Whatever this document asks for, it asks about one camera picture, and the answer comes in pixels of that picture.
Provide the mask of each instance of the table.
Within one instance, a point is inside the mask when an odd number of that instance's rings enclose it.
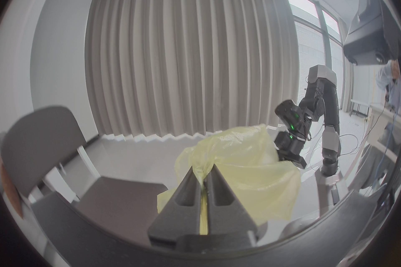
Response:
[[[352,112],[354,111],[354,105],[357,104],[358,108],[356,109],[356,114],[358,115],[359,113],[359,108],[360,106],[368,107],[368,111],[366,112],[366,115],[369,114],[369,104],[367,102],[351,99],[351,111],[350,111],[350,116],[352,115]]]
[[[379,103],[372,103],[369,104],[370,117],[369,117],[369,124],[366,130],[366,134],[364,139],[362,140],[358,152],[353,160],[350,168],[348,169],[347,173],[345,174],[345,179],[347,179],[352,172],[355,165],[358,163],[360,155],[364,149],[365,143],[368,142],[373,147],[376,147],[382,153],[385,152],[386,146],[378,142],[378,139],[384,132],[385,127],[389,122],[393,122],[395,111],[389,108],[385,108],[382,104]],[[395,119],[395,126],[401,128],[401,115],[398,115]],[[389,157],[393,162],[397,160],[397,155],[393,153],[391,150],[387,150],[386,156]]]

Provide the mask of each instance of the translucent yellow bag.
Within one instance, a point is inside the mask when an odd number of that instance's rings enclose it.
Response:
[[[299,169],[290,161],[278,160],[266,125],[237,127],[212,135],[196,146],[185,148],[175,162],[178,183],[193,168],[203,186],[216,164],[238,200],[257,225],[269,219],[291,218],[301,184]],[[157,197],[158,212],[175,189]],[[202,196],[201,234],[207,234],[206,193]]]

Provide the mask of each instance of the chair seat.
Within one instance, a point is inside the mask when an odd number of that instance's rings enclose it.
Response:
[[[148,228],[158,215],[163,184],[100,177],[75,205],[88,219],[130,242],[150,246]]]

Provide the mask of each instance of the bench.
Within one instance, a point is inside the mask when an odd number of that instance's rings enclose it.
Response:
[[[351,99],[351,111],[350,111],[350,116],[352,115],[352,112],[354,111],[354,106],[357,104],[357,109],[355,110],[356,115],[359,114],[359,108],[360,106],[368,107],[368,111],[366,112],[366,115],[369,114],[369,104],[367,102]]]

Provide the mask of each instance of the person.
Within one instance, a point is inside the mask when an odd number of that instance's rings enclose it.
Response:
[[[386,104],[389,108],[393,108],[400,114],[401,102],[401,74],[398,65],[398,60],[389,61],[376,75],[377,86],[386,91]],[[389,123],[383,135],[379,138],[379,142],[388,149],[398,154],[401,148],[401,130],[394,126],[391,131],[392,123]],[[362,158],[358,165],[358,171],[354,180],[349,186],[349,189],[365,189],[370,186],[376,190],[379,185],[379,179],[383,179],[380,185],[387,183],[394,169],[394,162],[387,156],[383,157],[383,153],[377,148],[368,145],[362,152]],[[401,183],[401,178],[398,177],[394,183],[394,188],[397,189]]]

